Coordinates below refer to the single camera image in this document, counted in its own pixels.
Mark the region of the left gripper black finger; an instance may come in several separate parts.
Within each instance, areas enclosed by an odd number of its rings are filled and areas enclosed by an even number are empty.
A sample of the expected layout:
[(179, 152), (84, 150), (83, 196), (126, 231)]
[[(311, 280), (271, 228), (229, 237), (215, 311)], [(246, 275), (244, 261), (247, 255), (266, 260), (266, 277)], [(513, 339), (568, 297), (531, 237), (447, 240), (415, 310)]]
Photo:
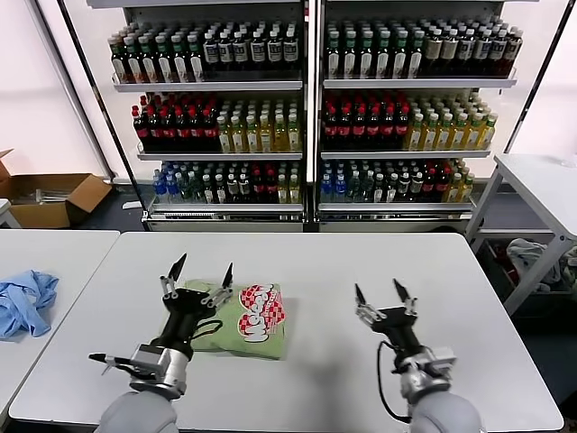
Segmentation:
[(187, 259), (187, 254), (183, 253), (182, 256), (172, 264), (169, 269), (168, 275), (160, 276), (160, 285), (163, 291), (163, 300), (176, 299), (178, 297), (176, 283), (179, 279), (179, 275), (182, 272), (184, 264)]
[(201, 304), (209, 309), (220, 309), (231, 299), (233, 294), (233, 263), (230, 263), (222, 284), (216, 290), (209, 291), (208, 294), (201, 299)]

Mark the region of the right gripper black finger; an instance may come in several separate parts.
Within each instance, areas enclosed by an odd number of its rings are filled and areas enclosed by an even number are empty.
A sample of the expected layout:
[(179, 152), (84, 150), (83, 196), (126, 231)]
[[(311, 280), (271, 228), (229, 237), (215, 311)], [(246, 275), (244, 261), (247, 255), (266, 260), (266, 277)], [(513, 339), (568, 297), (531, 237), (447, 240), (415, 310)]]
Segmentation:
[(368, 303), (358, 284), (355, 284), (355, 314), (364, 324), (376, 324), (384, 319), (384, 315)]
[(393, 283), (397, 294), (404, 305), (405, 314), (408, 316), (417, 316), (417, 298), (412, 297), (408, 293), (408, 289), (397, 279), (393, 279)]

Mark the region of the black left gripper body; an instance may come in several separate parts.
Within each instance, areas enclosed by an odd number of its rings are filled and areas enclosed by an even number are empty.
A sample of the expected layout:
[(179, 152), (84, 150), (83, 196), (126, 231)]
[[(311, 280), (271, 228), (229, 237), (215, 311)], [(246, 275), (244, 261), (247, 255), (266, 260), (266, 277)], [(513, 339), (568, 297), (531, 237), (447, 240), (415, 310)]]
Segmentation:
[(164, 295), (162, 302), (169, 317), (160, 335), (154, 339), (154, 345), (192, 357), (190, 343), (199, 323), (212, 318), (216, 313), (215, 307), (208, 306), (208, 298), (207, 292), (197, 290), (176, 290)]

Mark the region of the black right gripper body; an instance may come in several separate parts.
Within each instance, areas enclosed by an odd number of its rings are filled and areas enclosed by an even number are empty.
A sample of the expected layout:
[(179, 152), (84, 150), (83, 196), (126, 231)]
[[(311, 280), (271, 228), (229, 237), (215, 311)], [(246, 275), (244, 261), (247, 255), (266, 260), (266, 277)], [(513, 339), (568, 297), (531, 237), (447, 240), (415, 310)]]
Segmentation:
[(424, 351), (413, 330), (417, 321), (415, 314), (407, 312), (404, 306), (379, 309), (379, 313), (381, 319), (371, 325), (371, 330), (389, 339), (395, 353), (394, 364)]

